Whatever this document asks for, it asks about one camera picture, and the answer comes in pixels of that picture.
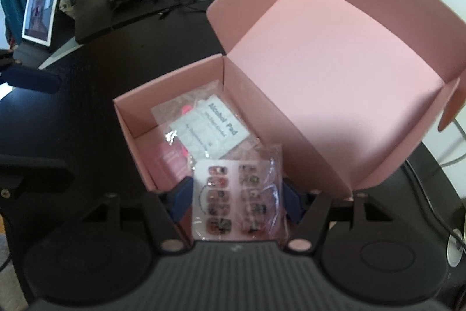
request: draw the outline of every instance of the box lid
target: box lid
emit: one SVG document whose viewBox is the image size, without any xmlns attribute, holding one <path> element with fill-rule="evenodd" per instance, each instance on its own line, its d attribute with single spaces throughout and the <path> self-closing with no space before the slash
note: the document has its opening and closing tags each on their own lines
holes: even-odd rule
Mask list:
<svg viewBox="0 0 466 311">
<path fill-rule="evenodd" d="M 466 67 L 466 25 L 439 0 L 216 0 L 207 16 L 350 189 L 399 167 Z"/>
</svg>

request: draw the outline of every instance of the open pink box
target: open pink box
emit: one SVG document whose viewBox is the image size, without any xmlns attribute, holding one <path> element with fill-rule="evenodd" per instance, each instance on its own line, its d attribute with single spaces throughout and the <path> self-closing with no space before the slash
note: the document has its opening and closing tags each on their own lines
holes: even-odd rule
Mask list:
<svg viewBox="0 0 466 311">
<path fill-rule="evenodd" d="M 293 182 L 336 197 L 384 181 L 464 101 L 466 25 L 439 0 L 216 0 L 207 16 L 226 56 L 115 99 L 149 190 L 151 108 L 212 80 L 264 143 L 283 144 Z"/>
</svg>

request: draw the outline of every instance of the dark table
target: dark table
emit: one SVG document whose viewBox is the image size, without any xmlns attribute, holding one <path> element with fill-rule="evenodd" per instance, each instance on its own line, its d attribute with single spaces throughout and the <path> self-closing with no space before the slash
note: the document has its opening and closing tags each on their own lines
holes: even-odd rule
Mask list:
<svg viewBox="0 0 466 311">
<path fill-rule="evenodd" d="M 76 0 L 76 41 L 78 44 L 88 43 L 112 30 L 172 7 L 175 3 L 174 0 L 129 0 L 112 9 L 108 0 Z"/>
<path fill-rule="evenodd" d="M 63 158 L 75 174 L 66 192 L 23 194 L 3 202 L 3 212 L 12 221 L 7 233 L 13 263 L 28 302 L 33 296 L 22 273 L 22 259 L 32 244 L 107 192 L 125 199 L 145 192 L 112 99 L 222 51 L 205 14 L 177 9 L 166 19 L 155 15 L 94 40 L 47 68 L 63 78 L 59 93 L 16 89 L 0 101 L 0 154 Z M 439 213 L 453 228 L 462 229 L 461 200 L 429 151 L 421 144 L 410 160 Z M 447 233 L 438 229 L 430 214 L 432 225 L 426 222 L 401 170 L 367 192 L 446 247 Z M 450 269 L 439 299 L 451 306 L 464 283 L 463 258 Z"/>
</svg>

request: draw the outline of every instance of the clear plastic packaging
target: clear plastic packaging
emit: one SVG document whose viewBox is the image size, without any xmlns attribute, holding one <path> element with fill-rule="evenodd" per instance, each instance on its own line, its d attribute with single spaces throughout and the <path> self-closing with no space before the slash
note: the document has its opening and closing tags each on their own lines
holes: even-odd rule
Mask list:
<svg viewBox="0 0 466 311">
<path fill-rule="evenodd" d="M 246 127 L 222 90 L 213 81 L 151 109 L 166 141 L 179 141 L 188 161 L 238 159 L 260 141 Z"/>
<path fill-rule="evenodd" d="M 247 159 L 197 162 L 194 171 L 195 240 L 285 240 L 281 200 L 281 146 L 243 152 Z"/>
</svg>

